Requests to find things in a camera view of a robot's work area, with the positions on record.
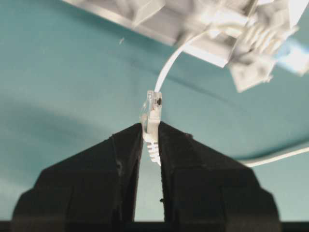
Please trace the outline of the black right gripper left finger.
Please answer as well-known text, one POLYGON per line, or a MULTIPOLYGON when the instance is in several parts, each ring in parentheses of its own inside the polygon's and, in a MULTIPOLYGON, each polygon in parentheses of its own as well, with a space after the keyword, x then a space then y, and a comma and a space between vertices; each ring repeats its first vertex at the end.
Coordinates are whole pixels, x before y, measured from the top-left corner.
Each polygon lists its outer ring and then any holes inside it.
POLYGON ((134 221, 141 152, 137 123, 42 170, 15 206, 12 231, 120 231, 134 221))

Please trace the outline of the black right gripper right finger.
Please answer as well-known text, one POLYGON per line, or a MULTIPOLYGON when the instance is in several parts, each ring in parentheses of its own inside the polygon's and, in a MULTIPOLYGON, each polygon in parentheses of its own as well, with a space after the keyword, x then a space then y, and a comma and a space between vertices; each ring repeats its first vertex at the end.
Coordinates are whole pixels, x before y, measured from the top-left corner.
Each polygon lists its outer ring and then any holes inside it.
POLYGON ((253 170, 162 122, 164 220, 175 232, 279 232, 275 200, 253 170))

